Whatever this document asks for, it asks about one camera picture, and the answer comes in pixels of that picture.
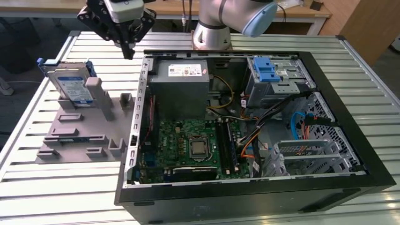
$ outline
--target sticker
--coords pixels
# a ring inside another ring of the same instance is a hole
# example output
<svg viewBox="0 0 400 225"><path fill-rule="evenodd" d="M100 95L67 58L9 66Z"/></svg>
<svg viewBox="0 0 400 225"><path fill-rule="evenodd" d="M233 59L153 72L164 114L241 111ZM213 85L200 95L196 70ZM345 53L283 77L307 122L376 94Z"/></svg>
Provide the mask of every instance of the sticker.
<svg viewBox="0 0 400 225"><path fill-rule="evenodd" d="M171 64L168 76L201 76L200 64Z"/></svg>
<svg viewBox="0 0 400 225"><path fill-rule="evenodd" d="M276 70L277 75L288 75L288 72L285 70Z"/></svg>
<svg viewBox="0 0 400 225"><path fill-rule="evenodd" d="M268 150L268 143L264 143L264 144L263 144L263 147L264 147L264 149Z"/></svg>
<svg viewBox="0 0 400 225"><path fill-rule="evenodd" d="M73 139L59 139L59 142L73 142Z"/></svg>
<svg viewBox="0 0 400 225"><path fill-rule="evenodd" d="M241 107L243 107L243 108L245 108L245 106L248 105L247 103L248 103L247 100L244 100L244 99L240 100L240 104L241 104Z"/></svg>
<svg viewBox="0 0 400 225"><path fill-rule="evenodd" d="M57 80L63 91L73 103L91 104L93 102L89 90L84 87L85 81L80 76L60 76Z"/></svg>
<svg viewBox="0 0 400 225"><path fill-rule="evenodd" d="M252 168L255 168L255 170L260 172L260 165L259 163L256 163L256 161L252 162Z"/></svg>

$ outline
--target yellow wire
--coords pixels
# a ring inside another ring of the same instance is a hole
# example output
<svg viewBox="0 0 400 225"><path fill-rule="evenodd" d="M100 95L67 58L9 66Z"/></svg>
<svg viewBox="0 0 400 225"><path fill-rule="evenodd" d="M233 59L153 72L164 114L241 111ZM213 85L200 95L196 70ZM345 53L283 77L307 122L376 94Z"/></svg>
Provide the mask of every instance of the yellow wire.
<svg viewBox="0 0 400 225"><path fill-rule="evenodd" d="M229 88L229 90L231 90L231 100L229 100L229 102L228 102L227 104L224 104L224 105L207 106L208 109L220 109L220 108L224 108L224 107L227 107L227 106L232 103L232 101L233 101L233 90L232 90L232 87L229 86L229 84L227 83L227 81L225 81L220 76L216 76L216 75L215 75L215 77L219 78L220 81L223 81L223 83L228 86L228 88Z"/></svg>

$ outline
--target slatted table surface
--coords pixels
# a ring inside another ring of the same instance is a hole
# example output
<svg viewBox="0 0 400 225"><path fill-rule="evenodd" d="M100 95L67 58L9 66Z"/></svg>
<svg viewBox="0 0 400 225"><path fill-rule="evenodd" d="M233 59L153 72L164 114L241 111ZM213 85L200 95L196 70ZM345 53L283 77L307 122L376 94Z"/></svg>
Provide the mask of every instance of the slatted table surface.
<svg viewBox="0 0 400 225"><path fill-rule="evenodd" d="M116 97L136 95L144 49L191 49L191 36L149 33L135 48L133 60L92 32L69 37L65 61L93 62L103 88ZM335 37L232 35L235 50L308 51L329 78L376 153L400 183L400 108L381 80L357 54ZM0 154L0 220L3 225L96 224L135 225L135 219L113 205L119 162L35 164L36 152L51 127L59 93L45 79ZM400 185L361 196L327 212L213 221L212 224L399 224Z"/></svg>

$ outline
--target ram slot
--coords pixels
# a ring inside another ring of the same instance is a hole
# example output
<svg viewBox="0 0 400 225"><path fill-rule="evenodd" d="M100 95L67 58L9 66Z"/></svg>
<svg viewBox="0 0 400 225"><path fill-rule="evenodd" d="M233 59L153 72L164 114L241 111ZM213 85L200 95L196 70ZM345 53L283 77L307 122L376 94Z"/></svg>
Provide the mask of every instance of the ram slot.
<svg viewBox="0 0 400 225"><path fill-rule="evenodd" d="M232 160L232 153L229 150L229 131L227 128L227 122L219 121L216 123L216 135L220 151L220 166L221 171L229 175L235 171L235 165Z"/></svg>
<svg viewBox="0 0 400 225"><path fill-rule="evenodd" d="M237 163L236 147L235 147L235 141L233 141L235 134L232 134L229 122L227 122L227 129L228 129L228 137L229 137L231 158L232 158L232 162L233 162L235 171L237 172L239 171L239 167L237 167L239 163Z"/></svg>

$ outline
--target black connector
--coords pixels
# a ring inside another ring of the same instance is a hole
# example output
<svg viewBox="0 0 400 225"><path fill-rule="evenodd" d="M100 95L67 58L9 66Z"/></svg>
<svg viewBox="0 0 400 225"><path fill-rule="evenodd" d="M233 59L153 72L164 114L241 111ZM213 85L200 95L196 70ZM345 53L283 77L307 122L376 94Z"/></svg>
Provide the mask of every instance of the black connector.
<svg viewBox="0 0 400 225"><path fill-rule="evenodd" d="M305 115L304 125L305 126L323 125L323 126L328 126L328 127L337 127L336 122L331 122L329 118L316 117L316 116L311 116L311 115Z"/></svg>

